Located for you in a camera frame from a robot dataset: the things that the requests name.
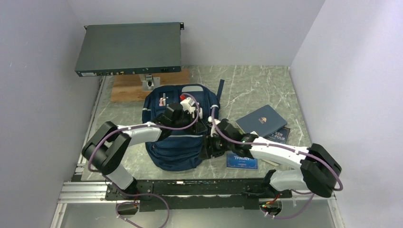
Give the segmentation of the navy blue student backpack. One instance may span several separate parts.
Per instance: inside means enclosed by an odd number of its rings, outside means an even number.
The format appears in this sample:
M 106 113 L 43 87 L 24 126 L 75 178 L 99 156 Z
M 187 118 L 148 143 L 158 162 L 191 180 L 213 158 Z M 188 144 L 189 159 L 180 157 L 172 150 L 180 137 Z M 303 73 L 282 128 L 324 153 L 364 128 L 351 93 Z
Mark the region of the navy blue student backpack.
M 166 106 L 159 106 L 160 98 L 163 93 L 168 96 L 167 103 L 180 103 L 180 95 L 186 93 L 195 97 L 199 103 L 200 114 L 208 130 L 206 134 L 191 135 L 178 127 L 172 131 L 172 134 L 158 142 L 147 142 L 146 150 L 154 164 L 165 171 L 186 171 L 196 168 L 201 164 L 199 158 L 202 149 L 203 137 L 210 135 L 211 125 L 208 123 L 208 117 L 211 110 L 214 109 L 215 118 L 219 116 L 220 98 L 224 86 L 224 80 L 220 80 L 219 89 L 216 93 L 200 84 L 189 85 L 164 85 L 154 89 L 145 99 L 142 110 L 142 121 L 146 123 L 153 121 L 157 115 L 165 112 Z

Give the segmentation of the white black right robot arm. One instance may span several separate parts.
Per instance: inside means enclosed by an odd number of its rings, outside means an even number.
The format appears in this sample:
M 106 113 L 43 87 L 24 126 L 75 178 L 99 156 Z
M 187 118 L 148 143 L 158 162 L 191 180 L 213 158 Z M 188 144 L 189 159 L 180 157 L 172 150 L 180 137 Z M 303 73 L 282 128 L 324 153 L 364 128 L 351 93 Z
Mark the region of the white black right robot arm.
M 232 152 L 249 160 L 270 160 L 288 166 L 287 171 L 269 170 L 262 183 L 262 192 L 274 197 L 284 190 L 307 190 L 323 198 L 342 191 L 339 163 L 320 144 L 309 147 L 292 146 L 258 136 L 241 133 L 228 121 L 208 118 L 211 127 L 210 151 Z

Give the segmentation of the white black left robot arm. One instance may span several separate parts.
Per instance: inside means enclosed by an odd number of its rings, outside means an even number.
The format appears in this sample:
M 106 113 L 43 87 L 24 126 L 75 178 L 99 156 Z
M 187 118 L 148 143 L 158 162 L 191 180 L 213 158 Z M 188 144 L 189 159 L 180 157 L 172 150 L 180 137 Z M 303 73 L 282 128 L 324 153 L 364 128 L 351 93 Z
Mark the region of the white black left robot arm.
M 129 200 L 137 193 L 137 180 L 122 165 L 126 150 L 133 145 L 160 142 L 167 138 L 181 138 L 203 132 L 202 108 L 199 103 L 173 103 L 152 121 L 136 125 L 116 125 L 105 122 L 87 141 L 82 156 L 87 159 L 90 172 L 102 174 L 118 187 L 118 194 Z

